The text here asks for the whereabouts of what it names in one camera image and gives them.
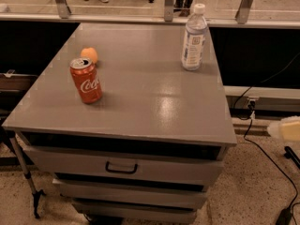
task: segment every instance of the red can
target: red can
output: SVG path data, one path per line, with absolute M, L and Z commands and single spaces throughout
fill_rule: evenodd
M 95 64 L 88 57 L 73 59 L 70 63 L 73 81 L 84 103 L 93 103 L 102 97 Z

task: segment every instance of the drawer handle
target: drawer handle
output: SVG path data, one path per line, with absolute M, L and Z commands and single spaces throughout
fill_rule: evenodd
M 109 167 L 110 167 L 110 162 L 107 161 L 106 165 L 105 165 L 105 170 L 109 173 L 134 174 L 138 170 L 138 164 L 134 165 L 134 168 L 132 171 L 113 170 L 113 169 L 110 169 Z

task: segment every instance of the coca-cola logo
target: coca-cola logo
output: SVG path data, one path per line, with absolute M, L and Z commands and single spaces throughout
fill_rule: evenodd
M 88 93 L 94 89 L 97 89 L 98 84 L 99 84 L 98 77 L 96 77 L 93 81 L 87 79 L 82 83 L 81 90 L 83 93 Z

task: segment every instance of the floor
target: floor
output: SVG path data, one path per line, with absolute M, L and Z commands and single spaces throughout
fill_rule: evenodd
M 207 19 L 234 20 L 241 0 L 194 0 L 196 3 L 206 4 Z M 0 0 L 0 4 L 7 4 L 10 12 L 17 14 L 57 14 L 55 0 Z M 163 17 L 164 0 L 110 0 L 101 3 L 99 0 L 67 0 L 72 14 L 77 15 L 113 15 L 120 16 L 150 16 Z M 256 21 L 299 21 L 300 0 L 254 0 L 249 14 L 250 20 Z
M 224 160 L 224 170 L 216 183 L 208 190 L 208 199 L 193 225 L 267 225 L 275 224 L 280 211 L 286 208 L 295 195 L 290 181 L 275 167 L 258 147 L 244 140 L 243 134 L 249 121 L 233 119 L 238 144 L 231 148 Z M 289 145 L 300 155 L 300 143 L 284 143 L 269 137 L 266 127 L 270 121 L 254 120 L 247 136 L 258 143 L 276 164 L 300 189 L 299 170 L 286 159 L 284 146 Z M 0 145 L 1 156 L 12 156 Z M 52 176 L 30 166 L 37 190 L 41 197 L 38 212 L 41 219 L 33 216 L 33 198 L 20 167 L 0 167 L 0 220 L 3 225 L 59 225 L 88 224 L 70 204 L 61 197 L 52 184 Z M 300 205 L 294 207 L 295 218 L 300 224 Z M 122 225 L 171 225 L 171 223 L 127 218 Z

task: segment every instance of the water bottle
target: water bottle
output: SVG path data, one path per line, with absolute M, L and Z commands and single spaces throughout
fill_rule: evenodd
M 181 55 L 182 66 L 186 70 L 196 70 L 203 60 L 203 48 L 207 23 L 203 16 L 204 4 L 196 4 L 194 13 L 187 20 L 184 46 Z

